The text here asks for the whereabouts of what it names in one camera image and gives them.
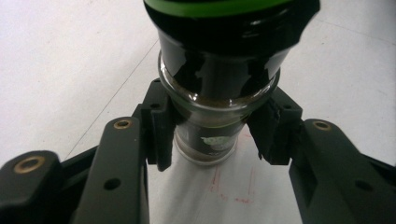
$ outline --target red line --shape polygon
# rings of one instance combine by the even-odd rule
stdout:
[[[218,175],[218,169],[219,169],[219,167],[216,166],[216,171],[215,171],[215,175],[213,176],[212,184],[215,184],[215,183],[216,183],[216,177],[217,177],[217,175]]]
[[[250,170],[250,179],[249,179],[249,181],[248,181],[248,192],[247,192],[247,194],[248,195],[250,195],[250,192],[251,192],[251,182],[252,182],[252,179],[253,179],[253,167],[251,168],[251,170]]]

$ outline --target black plastic bracket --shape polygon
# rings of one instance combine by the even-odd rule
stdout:
[[[394,167],[367,160],[324,120],[306,120],[296,146],[290,178],[303,223],[396,223],[395,188],[373,164],[393,177]]]
[[[300,129],[303,110],[280,88],[259,109],[253,111],[247,126],[259,158],[272,165],[288,165],[293,136]]]
[[[72,223],[149,223],[147,166],[140,120],[110,121]]]
[[[176,124],[173,105],[161,81],[153,80],[145,100],[133,116],[142,120],[142,147],[147,152],[148,164],[157,164],[164,171],[172,163],[172,142]]]

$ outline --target jar lid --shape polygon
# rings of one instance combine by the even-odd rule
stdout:
[[[292,0],[145,0],[153,9],[167,15],[189,18],[233,16],[275,7]]]

